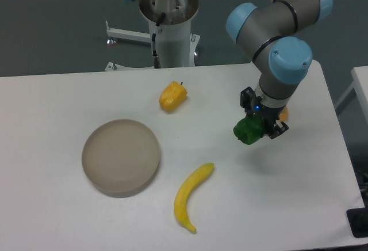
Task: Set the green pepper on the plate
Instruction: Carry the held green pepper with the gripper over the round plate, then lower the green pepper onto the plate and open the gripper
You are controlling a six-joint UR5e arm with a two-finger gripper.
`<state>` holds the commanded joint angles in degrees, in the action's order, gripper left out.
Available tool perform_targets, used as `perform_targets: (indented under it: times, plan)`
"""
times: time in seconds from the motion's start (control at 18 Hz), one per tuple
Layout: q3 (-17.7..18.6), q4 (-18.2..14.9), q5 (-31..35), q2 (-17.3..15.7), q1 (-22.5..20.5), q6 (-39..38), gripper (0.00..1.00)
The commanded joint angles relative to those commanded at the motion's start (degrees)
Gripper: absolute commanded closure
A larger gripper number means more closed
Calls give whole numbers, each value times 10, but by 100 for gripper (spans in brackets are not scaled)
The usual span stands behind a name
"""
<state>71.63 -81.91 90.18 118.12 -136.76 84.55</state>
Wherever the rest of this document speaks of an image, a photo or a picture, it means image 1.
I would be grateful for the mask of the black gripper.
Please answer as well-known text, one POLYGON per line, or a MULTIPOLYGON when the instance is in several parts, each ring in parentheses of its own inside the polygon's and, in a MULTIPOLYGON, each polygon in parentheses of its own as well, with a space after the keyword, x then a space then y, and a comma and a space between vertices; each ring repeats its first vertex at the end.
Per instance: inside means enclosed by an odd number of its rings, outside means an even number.
POLYGON ((275 139, 289 129, 285 122, 278 120, 283 107, 270 108, 263 105, 261 100, 261 97, 257 97, 251 87, 245 88, 240 93, 240 106, 246 115, 256 114, 259 116, 264 121, 267 136, 270 139, 275 139))

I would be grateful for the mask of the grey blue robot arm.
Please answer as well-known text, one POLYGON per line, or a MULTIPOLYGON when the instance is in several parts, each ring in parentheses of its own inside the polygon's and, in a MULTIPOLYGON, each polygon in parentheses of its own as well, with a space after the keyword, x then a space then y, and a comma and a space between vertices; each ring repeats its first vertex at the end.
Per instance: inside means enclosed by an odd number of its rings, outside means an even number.
MULTIPOLYGON (((194 58, 191 21, 199 0, 126 1, 138 1, 148 21, 154 68, 189 66, 194 58)), ((230 13, 225 23, 230 38, 260 71, 257 86, 240 94, 246 115, 233 129, 238 140, 251 145, 287 131, 281 112, 313 59, 310 46, 295 34, 325 18, 332 8, 333 0, 271 0, 263 9, 242 3, 230 13)))

